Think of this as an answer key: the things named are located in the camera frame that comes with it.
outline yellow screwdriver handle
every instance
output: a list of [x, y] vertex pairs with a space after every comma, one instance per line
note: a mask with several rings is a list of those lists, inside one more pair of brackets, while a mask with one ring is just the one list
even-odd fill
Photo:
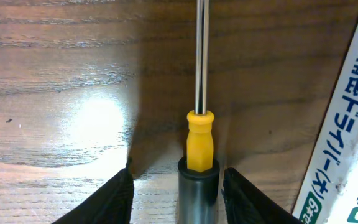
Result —
[[204, 172], [212, 168], [214, 144], [212, 140], [212, 122], [214, 114], [195, 114], [194, 110], [187, 114], [189, 135], [187, 137], [187, 169]]

